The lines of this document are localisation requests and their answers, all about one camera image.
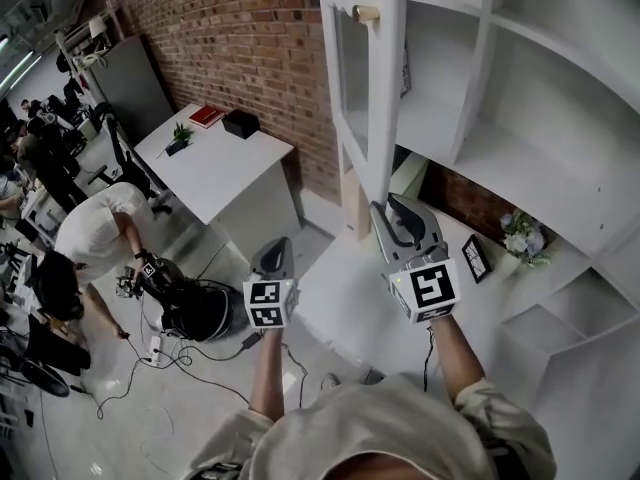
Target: white wall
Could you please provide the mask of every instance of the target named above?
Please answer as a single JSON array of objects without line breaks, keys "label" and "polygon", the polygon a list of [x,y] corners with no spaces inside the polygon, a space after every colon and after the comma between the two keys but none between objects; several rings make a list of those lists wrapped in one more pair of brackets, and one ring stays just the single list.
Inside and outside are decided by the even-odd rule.
[{"label": "white wall", "polygon": [[7,95],[7,102],[18,119],[26,118],[20,108],[20,102],[27,100],[43,100],[52,94],[64,101],[63,87],[69,81],[68,73],[60,73],[56,67],[59,50],[54,48],[11,89]]}]

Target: hand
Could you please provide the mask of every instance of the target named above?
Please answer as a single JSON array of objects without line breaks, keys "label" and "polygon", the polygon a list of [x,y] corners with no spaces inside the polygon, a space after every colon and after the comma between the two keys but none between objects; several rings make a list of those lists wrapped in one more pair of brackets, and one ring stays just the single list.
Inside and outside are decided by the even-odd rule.
[{"label": "hand", "polygon": [[129,339],[129,333],[125,332],[118,324],[114,326],[113,333],[116,335],[116,338],[120,338],[121,340]]}]

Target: door handle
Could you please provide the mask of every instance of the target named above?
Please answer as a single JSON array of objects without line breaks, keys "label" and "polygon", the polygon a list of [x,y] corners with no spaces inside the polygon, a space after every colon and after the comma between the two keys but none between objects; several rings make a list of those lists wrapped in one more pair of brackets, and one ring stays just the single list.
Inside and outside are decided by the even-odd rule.
[{"label": "door handle", "polygon": [[356,23],[365,23],[367,21],[377,21],[380,19],[380,11],[378,8],[369,5],[354,5],[351,14]]}]

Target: ceiling light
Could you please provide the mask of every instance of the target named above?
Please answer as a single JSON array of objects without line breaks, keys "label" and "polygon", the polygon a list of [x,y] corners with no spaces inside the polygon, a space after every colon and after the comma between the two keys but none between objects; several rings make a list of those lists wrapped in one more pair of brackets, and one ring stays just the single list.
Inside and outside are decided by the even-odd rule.
[{"label": "ceiling light", "polygon": [[19,82],[20,80],[22,80],[22,77],[23,77],[24,75],[26,75],[26,74],[29,72],[29,70],[30,70],[33,66],[35,66],[41,58],[42,58],[42,55],[40,55],[40,57],[38,57],[36,60],[34,60],[34,61],[33,61],[33,63],[31,64],[31,66],[29,66],[27,69],[25,69],[25,70],[24,70],[24,72],[23,72],[23,73],[18,77],[18,79],[17,79],[15,82],[13,82],[13,83],[11,84],[11,87],[9,87],[9,90],[13,89],[16,85],[18,85],[18,82]]},{"label": "ceiling light", "polygon": [[11,70],[11,73],[9,73],[0,84],[0,91],[2,91],[2,89],[4,89],[4,86],[9,82],[9,80],[13,78],[13,75],[15,75],[18,71],[22,69],[22,66],[24,66],[27,63],[27,61],[31,58],[32,55],[33,55],[33,52],[29,52],[27,53],[24,59],[18,62],[18,65]]}]

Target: extension cord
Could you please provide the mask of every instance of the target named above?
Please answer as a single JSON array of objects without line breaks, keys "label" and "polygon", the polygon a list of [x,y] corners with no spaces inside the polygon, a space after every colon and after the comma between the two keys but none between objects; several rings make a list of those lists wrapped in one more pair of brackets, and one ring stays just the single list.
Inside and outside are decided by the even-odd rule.
[{"label": "extension cord", "polygon": [[162,346],[162,340],[160,335],[155,335],[151,338],[151,343],[149,343],[149,357],[147,362],[151,366],[158,366],[158,359],[160,354],[160,347]]}]

